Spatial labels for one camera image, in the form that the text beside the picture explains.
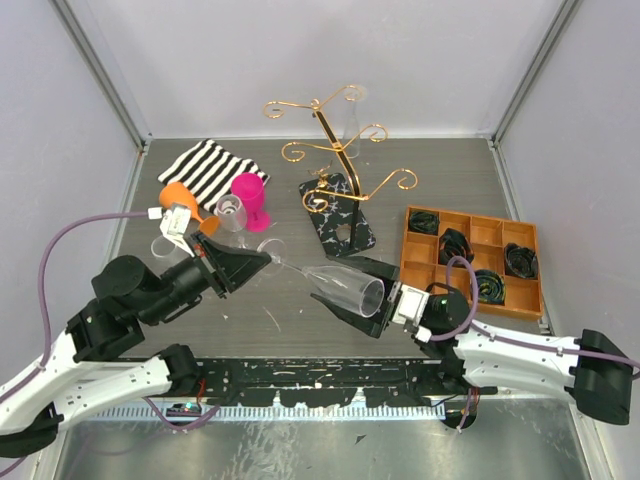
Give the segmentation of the clear champagne flute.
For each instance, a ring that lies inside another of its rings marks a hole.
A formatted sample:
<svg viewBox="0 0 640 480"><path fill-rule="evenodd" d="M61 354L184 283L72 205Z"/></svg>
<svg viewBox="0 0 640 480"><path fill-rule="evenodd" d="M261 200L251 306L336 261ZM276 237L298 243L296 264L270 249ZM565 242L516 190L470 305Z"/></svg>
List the clear champagne flute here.
<svg viewBox="0 0 640 480"><path fill-rule="evenodd" d="M346 90L345 99L349 105L348 115L342 137L346 155L350 159L357 158L360 153L360 123L358 105L367 97L367 89L361 85L352 85Z"/></svg>
<svg viewBox="0 0 640 480"><path fill-rule="evenodd" d="M268 254L277 269L285 267L300 274L308 282L310 292L329 306L362 318L372 317L382 306L385 285L377 277L339 265L293 265L286 259L286 245L280 239L263 240L257 251Z"/></svg>

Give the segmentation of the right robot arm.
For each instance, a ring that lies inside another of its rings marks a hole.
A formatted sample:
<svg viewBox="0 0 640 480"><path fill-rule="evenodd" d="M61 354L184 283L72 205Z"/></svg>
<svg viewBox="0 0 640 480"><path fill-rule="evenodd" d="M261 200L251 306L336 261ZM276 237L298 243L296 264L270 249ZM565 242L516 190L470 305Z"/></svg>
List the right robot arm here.
<svg viewBox="0 0 640 480"><path fill-rule="evenodd" d="M489 325L475 318L476 281L470 299L446 282L419 289L367 257L306 267L303 275L314 299L367 336L400 326L423 353L439 360L438 379L449 393L516 389L567 401L600 422L630 422L639 364L599 331L586 329L575 338Z"/></svg>

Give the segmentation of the gold wine glass rack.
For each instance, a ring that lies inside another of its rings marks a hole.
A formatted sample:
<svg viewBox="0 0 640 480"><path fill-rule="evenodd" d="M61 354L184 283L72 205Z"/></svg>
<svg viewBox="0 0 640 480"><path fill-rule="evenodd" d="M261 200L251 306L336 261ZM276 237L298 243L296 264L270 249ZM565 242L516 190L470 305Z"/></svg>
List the gold wine glass rack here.
<svg viewBox="0 0 640 480"><path fill-rule="evenodd" d="M373 190L367 193L360 176L344 150L342 139L338 138L325 114L325 106L334 98L345 99L346 90L354 84L348 84L336 90L324 100L312 99L306 104L273 100L263 107L263 114L270 119L278 119L286 109L304 109L318 121L327 143L318 145L306 141L290 141L283 145L281 157L289 163L301 162L309 149L329 152L335 156L342 168L340 173L332 172L332 164L310 170L312 179L299 186L301 203L310 216L314 229L325 253L332 257L350 256L363 252L376 245L376 237L369 222L362 213L361 205L370 201L392 179L397 187L408 191L418 186L416 173L407 168L391 171ZM388 130L381 124L372 123L360 127L360 139L363 134L373 143L382 143L389 137Z"/></svg>

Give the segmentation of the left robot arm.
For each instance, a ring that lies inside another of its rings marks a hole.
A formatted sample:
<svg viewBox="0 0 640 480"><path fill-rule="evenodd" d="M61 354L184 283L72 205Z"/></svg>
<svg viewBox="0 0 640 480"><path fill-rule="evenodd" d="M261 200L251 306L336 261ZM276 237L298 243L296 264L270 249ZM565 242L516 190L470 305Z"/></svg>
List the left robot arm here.
<svg viewBox="0 0 640 480"><path fill-rule="evenodd" d="M38 452L59 432L119 403L197 390L201 369L191 349L180 344L107 378L80 382L142 343L143 326L177 319L198 306L208 289L224 298L271 262L266 252L221 245L199 233L187 243L193 255L161 275L139 258L123 255L93 278L94 299L68 321L36 376L25 383L27 375L20 373L2 385L2 457Z"/></svg>

